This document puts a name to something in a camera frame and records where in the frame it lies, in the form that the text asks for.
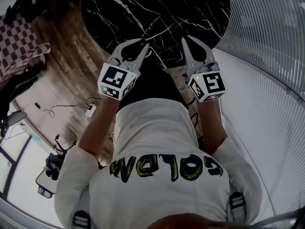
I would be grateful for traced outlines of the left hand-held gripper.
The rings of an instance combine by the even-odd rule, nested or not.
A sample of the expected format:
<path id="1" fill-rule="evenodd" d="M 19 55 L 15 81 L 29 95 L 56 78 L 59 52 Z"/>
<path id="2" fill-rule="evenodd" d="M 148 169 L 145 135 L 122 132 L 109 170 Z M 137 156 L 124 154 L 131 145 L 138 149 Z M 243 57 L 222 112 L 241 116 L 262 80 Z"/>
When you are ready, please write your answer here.
<path id="1" fill-rule="evenodd" d="M 97 81 L 99 94 L 120 101 L 134 87 L 149 49 L 149 44 L 141 41 L 127 40 L 114 49 L 113 58 L 102 66 Z"/>

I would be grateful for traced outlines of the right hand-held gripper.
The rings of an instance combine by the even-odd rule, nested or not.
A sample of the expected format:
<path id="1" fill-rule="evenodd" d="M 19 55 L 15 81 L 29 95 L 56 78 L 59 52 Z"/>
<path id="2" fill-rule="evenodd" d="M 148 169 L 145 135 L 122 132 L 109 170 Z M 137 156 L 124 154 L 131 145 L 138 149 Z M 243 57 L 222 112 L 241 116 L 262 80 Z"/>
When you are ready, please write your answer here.
<path id="1" fill-rule="evenodd" d="M 208 45 L 193 36 L 188 35 L 187 37 L 187 42 L 182 37 L 182 47 L 189 69 L 194 68 L 193 60 L 207 62 L 212 58 L 212 51 Z M 191 70 L 187 76 L 189 78 L 187 85 L 200 103 L 218 99 L 226 91 L 217 62 Z"/>

